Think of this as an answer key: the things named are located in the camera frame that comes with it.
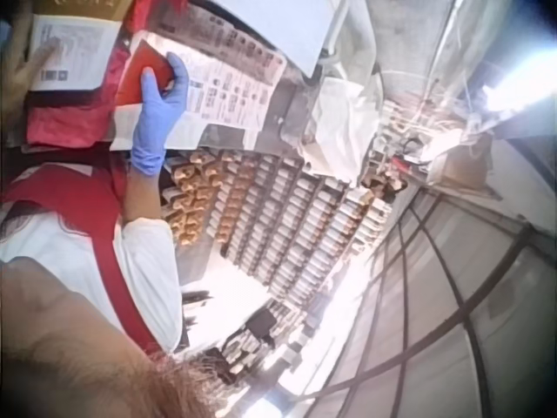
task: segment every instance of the hand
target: hand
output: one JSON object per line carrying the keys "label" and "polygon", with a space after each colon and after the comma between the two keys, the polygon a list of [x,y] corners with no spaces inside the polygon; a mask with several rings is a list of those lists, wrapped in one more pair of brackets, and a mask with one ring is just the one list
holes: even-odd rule
{"label": "hand", "polygon": [[174,70],[174,87],[163,98],[151,68],[141,77],[143,109],[133,132],[131,165],[147,176],[157,176],[164,163],[164,143],[185,111],[190,78],[182,60],[171,52],[168,62]]}
{"label": "hand", "polygon": [[29,33],[33,22],[31,1],[21,2],[13,21],[13,29],[2,52],[2,93],[0,124],[11,127],[23,115],[23,102],[33,83],[52,53],[59,46],[60,41],[50,39],[43,44],[25,63],[25,50],[29,42]]}

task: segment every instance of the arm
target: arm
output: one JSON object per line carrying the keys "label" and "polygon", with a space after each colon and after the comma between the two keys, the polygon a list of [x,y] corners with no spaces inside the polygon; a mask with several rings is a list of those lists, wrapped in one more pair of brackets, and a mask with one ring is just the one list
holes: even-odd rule
{"label": "arm", "polygon": [[174,70],[174,87],[163,98],[150,68],[141,78],[143,109],[133,132],[131,170],[124,196],[124,223],[139,218],[160,219],[158,176],[164,163],[164,143],[185,111],[189,78],[182,60],[168,55]]}
{"label": "arm", "polygon": [[139,218],[160,219],[158,175],[149,177],[132,167],[124,196],[124,223]]}

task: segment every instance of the red vest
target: red vest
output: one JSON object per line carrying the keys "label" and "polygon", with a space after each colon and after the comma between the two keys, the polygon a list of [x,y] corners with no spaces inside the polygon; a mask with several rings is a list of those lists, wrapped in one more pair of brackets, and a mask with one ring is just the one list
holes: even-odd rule
{"label": "red vest", "polygon": [[43,165],[27,179],[8,187],[4,202],[25,200],[57,212],[91,237],[104,289],[128,336],[147,354],[161,347],[145,325],[128,289],[112,241],[120,203],[106,171],[93,169],[91,177],[60,165]]}

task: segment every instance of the sleeve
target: sleeve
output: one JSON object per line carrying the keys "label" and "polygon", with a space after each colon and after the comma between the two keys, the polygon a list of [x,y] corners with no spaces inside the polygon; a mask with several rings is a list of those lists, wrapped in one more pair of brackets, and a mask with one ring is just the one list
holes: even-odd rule
{"label": "sleeve", "polygon": [[182,294],[171,229],[163,220],[137,219],[116,234],[118,264],[145,324],[169,353],[182,334]]}

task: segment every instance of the glove finger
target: glove finger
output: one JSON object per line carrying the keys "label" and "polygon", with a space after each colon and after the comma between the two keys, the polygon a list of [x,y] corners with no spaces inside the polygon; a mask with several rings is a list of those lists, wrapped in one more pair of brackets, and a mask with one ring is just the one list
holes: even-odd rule
{"label": "glove finger", "polygon": [[185,104],[188,96],[188,87],[190,85],[188,70],[186,70],[184,61],[182,61],[178,55],[169,52],[166,57],[172,67],[172,70],[174,71],[175,77],[174,87],[166,98],[170,100],[179,100]]}
{"label": "glove finger", "polygon": [[143,103],[161,100],[157,78],[151,67],[144,68],[141,73],[141,92],[143,93]]}
{"label": "glove finger", "polygon": [[25,48],[29,42],[29,33],[33,22],[32,3],[30,0],[23,0],[17,9],[12,24],[10,41],[6,44],[4,63],[10,73],[16,69],[25,58]]}

